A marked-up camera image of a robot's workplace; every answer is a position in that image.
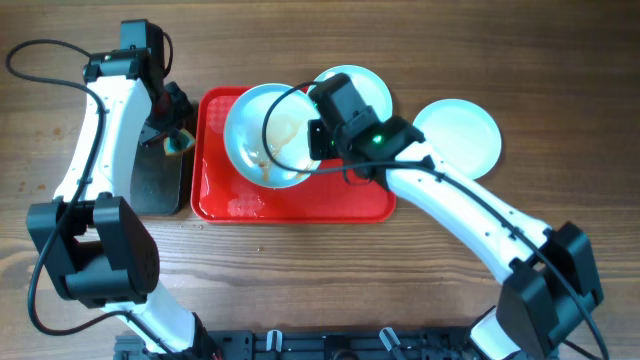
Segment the green yellow sponge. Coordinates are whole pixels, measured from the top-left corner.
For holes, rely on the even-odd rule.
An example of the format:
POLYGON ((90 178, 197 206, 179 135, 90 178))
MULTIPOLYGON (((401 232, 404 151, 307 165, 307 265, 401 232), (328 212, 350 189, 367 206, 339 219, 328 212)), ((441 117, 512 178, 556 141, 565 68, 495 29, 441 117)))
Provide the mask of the green yellow sponge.
POLYGON ((164 153, 167 156, 181 155, 194 147, 196 140, 186 129, 173 129, 163 140, 164 153))

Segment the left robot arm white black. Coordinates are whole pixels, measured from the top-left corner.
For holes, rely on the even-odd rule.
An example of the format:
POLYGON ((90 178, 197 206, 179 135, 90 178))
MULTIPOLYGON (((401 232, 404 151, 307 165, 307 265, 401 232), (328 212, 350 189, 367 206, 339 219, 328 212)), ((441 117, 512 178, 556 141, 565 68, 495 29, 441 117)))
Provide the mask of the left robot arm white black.
POLYGON ((159 280, 154 239, 129 204, 139 138, 148 119, 172 113, 162 52, 135 45, 90 55, 87 108, 71 164, 49 203, 29 208, 26 225, 39 253, 27 295, 36 329, 68 336, 118 318, 155 359, 214 359, 215 341, 199 317, 159 280), (68 329, 47 327, 36 289, 48 273, 58 295, 101 315, 68 329))

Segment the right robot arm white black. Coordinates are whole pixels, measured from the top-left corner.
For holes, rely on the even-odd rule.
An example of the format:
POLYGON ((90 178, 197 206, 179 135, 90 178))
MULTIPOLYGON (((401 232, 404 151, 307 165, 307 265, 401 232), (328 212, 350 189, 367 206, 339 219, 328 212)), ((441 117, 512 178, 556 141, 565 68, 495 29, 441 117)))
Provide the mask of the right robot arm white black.
POLYGON ((501 285, 498 303, 471 327, 487 359, 548 359, 580 324, 609 352, 592 318, 603 290, 591 243, 572 223, 552 229, 503 202, 449 165, 424 134, 399 117, 309 123, 315 160, 343 169, 413 203, 463 242, 501 285))

